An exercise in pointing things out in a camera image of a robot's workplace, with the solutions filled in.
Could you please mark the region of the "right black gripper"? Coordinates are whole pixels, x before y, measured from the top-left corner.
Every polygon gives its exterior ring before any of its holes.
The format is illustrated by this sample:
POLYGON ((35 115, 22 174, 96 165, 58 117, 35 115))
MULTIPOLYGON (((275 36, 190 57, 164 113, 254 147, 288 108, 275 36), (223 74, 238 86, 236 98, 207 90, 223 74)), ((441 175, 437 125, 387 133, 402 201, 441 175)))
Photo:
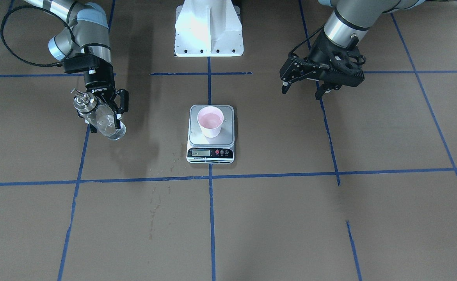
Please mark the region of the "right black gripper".
MULTIPOLYGON (((89 104, 94 99, 91 95, 100 98, 114 114, 114 127, 121 129, 121 116, 129 110, 129 92, 126 89, 116 91, 114 68, 112 66, 100 66, 97 69, 84 68, 83 70, 86 103, 89 104)), ((91 119, 85 117, 84 121, 89 125, 91 133, 98 132, 91 119)))

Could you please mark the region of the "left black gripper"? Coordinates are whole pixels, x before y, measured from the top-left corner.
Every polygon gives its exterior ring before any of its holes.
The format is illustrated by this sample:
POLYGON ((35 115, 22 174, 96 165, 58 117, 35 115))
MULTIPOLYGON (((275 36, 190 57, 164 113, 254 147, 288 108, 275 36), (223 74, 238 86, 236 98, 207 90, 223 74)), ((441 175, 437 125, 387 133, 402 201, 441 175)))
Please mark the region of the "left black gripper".
POLYGON ((310 39, 312 36, 288 53, 287 60, 280 69, 282 94, 287 94, 298 81, 323 81, 315 93, 315 98, 319 101, 324 94, 339 90, 343 85, 357 87, 364 81, 365 56, 360 53, 358 46, 343 48, 332 43, 325 34, 319 33, 316 41, 311 44, 308 55, 300 58, 295 51, 310 39))

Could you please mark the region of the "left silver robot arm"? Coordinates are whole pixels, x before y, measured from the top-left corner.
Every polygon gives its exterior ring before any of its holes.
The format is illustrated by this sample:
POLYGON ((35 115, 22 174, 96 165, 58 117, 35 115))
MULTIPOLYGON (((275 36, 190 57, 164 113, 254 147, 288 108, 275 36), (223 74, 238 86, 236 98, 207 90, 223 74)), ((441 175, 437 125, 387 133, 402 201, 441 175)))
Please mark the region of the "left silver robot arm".
POLYGON ((412 9, 421 0, 323 0, 333 12, 321 27, 310 34, 306 42, 316 37, 309 53, 301 58, 292 49, 279 71, 282 94, 298 81, 321 82, 315 93, 320 100, 324 94, 342 86, 358 87, 364 82, 363 64, 358 43, 382 14, 412 9))

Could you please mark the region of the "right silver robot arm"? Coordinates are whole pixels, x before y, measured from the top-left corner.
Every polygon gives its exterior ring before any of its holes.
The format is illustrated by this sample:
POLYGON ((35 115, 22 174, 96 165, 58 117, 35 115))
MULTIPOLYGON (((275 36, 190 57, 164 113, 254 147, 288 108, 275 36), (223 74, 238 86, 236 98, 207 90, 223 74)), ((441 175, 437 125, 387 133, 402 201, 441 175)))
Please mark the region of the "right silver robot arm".
POLYGON ((126 133, 121 116, 128 110, 128 92, 117 90, 107 16, 94 2, 76 0, 30 0, 42 11, 66 24, 48 42, 48 49, 67 74, 83 73, 85 91, 73 90, 78 115, 93 133, 117 140, 126 133))

